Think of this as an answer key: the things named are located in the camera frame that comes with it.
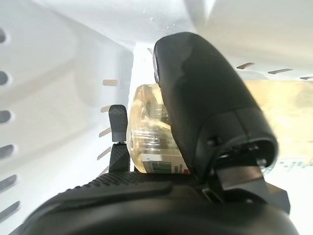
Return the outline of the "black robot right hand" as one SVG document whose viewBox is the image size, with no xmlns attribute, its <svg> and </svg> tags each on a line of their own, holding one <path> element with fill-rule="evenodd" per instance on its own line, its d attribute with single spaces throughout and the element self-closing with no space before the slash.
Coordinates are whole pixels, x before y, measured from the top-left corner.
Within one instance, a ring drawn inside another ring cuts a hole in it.
<svg viewBox="0 0 313 235">
<path fill-rule="evenodd" d="M 261 169 L 278 143 L 223 55 L 201 36 L 159 39 L 155 80 L 189 174 L 113 172 L 38 207 L 22 235 L 295 235 L 285 190 Z"/>
</svg>

